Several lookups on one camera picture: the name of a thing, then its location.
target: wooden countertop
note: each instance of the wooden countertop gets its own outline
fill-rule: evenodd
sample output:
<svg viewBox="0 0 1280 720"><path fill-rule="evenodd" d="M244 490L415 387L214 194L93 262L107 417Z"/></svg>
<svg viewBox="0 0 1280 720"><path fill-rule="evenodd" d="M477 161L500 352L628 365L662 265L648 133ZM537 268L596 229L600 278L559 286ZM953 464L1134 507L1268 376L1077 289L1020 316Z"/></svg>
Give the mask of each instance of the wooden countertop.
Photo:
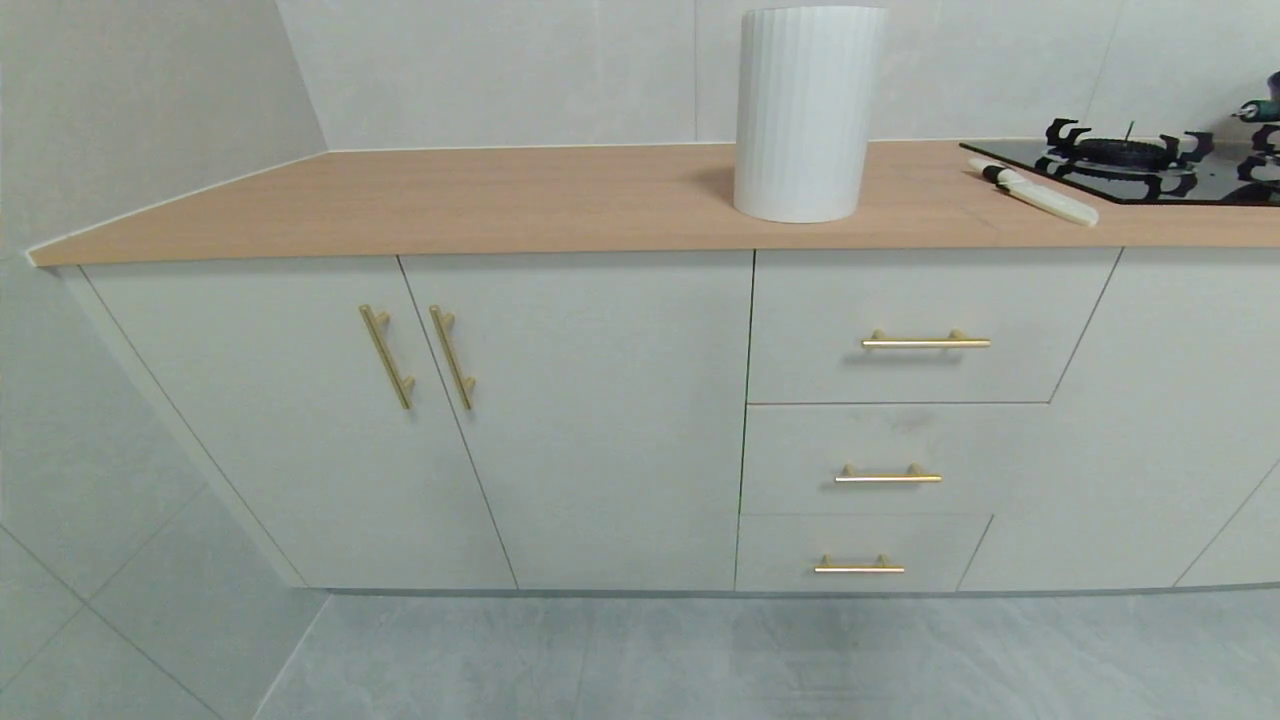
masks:
<svg viewBox="0 0 1280 720"><path fill-rule="evenodd" d="M330 152L31 251L36 265L630 250L1280 246L1280 209L1115 205L1082 228L972 174L955 142L877 142L822 224L732 206L732 145Z"/></svg>

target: white cabinet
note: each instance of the white cabinet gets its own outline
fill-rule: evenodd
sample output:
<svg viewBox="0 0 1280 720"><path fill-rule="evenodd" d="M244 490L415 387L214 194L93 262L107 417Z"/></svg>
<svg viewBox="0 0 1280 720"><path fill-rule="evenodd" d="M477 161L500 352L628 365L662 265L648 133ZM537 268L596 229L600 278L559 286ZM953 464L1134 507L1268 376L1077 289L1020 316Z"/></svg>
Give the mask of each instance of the white cabinet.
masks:
<svg viewBox="0 0 1280 720"><path fill-rule="evenodd" d="M310 585L513 580L396 258L86 268ZM388 313L404 410L357 307Z"/></svg>
<svg viewBox="0 0 1280 720"><path fill-rule="evenodd" d="M1272 469L1240 511L1178 580L1180 587L1280 580L1280 470Z"/></svg>
<svg viewBox="0 0 1280 720"><path fill-rule="evenodd" d="M1276 250L1125 250L961 589L1174 584L1276 460L1277 278Z"/></svg>
<svg viewBox="0 0 1280 720"><path fill-rule="evenodd" d="M1044 402L1116 250L760 252L750 401ZM991 341L867 348L876 332Z"/></svg>
<svg viewBox="0 0 1280 720"><path fill-rule="evenodd" d="M750 252L402 261L521 588L732 589Z"/></svg>

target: gray tiled floor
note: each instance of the gray tiled floor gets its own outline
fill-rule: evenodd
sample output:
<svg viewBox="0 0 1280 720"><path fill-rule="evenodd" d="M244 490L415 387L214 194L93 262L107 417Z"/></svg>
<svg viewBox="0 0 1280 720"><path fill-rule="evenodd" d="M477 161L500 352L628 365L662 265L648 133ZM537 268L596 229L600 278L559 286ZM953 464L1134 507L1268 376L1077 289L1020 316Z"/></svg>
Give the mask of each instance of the gray tiled floor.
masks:
<svg viewBox="0 0 1280 720"><path fill-rule="evenodd" d="M1276 719L1280 589L335 596L259 720Z"/></svg>

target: drawer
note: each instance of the drawer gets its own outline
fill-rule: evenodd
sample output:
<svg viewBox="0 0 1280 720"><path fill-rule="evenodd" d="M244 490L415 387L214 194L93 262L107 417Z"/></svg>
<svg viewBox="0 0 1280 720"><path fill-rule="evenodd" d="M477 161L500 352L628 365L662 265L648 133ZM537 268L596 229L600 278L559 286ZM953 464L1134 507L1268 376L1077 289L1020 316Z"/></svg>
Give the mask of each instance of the drawer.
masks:
<svg viewBox="0 0 1280 720"><path fill-rule="evenodd" d="M954 592L989 515L744 515L737 589L758 592ZM815 573L829 565L902 573Z"/></svg>
<svg viewBox="0 0 1280 720"><path fill-rule="evenodd" d="M1119 250L760 251L749 402L1048 401ZM947 338L989 347L863 347Z"/></svg>
<svg viewBox="0 0 1280 720"><path fill-rule="evenodd" d="M1050 406L764 405L748 409L742 512L995 512L1057 456ZM941 482L872 482L909 475ZM852 465L863 482L840 482Z"/></svg>

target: backsplash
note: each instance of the backsplash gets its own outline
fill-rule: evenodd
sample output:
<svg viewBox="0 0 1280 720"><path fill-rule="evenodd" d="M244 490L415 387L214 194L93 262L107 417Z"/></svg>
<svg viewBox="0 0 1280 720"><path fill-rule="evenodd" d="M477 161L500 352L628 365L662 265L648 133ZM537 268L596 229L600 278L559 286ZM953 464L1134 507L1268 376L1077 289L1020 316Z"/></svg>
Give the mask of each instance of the backsplash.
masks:
<svg viewBox="0 0 1280 720"><path fill-rule="evenodd" d="M733 140L740 19L824 0L278 0L334 150ZM1216 127L1280 69L1274 0L876 0L877 138L1053 117Z"/></svg>

